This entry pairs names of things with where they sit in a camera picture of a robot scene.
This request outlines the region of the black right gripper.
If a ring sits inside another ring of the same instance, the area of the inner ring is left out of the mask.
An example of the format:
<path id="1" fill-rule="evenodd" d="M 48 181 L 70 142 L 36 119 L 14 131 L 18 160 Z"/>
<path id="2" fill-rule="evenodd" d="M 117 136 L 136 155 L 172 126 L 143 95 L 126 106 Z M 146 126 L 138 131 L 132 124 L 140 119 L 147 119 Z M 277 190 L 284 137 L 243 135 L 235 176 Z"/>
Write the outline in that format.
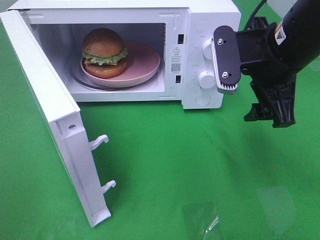
<path id="1" fill-rule="evenodd" d="M 273 128 L 286 128 L 296 123 L 295 98 L 297 70 L 285 63 L 276 49 L 276 23 L 265 16 L 254 16 L 246 30 L 236 33 L 240 71 L 252 78 L 250 86 L 258 100 L 243 119 L 246 122 L 272 120 Z"/>

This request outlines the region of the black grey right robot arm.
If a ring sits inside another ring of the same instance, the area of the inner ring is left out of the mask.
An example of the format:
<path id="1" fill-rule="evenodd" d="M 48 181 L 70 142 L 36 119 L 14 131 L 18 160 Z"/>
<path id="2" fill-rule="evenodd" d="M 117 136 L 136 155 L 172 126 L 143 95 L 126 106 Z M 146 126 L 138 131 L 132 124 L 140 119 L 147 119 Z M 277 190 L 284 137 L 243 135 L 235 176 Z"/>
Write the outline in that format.
<path id="1" fill-rule="evenodd" d="M 252 78 L 258 100 L 244 120 L 295 124 L 297 74 L 320 54 L 320 2 L 296 1 L 279 23 L 253 13 L 236 38 L 240 71 Z"/>

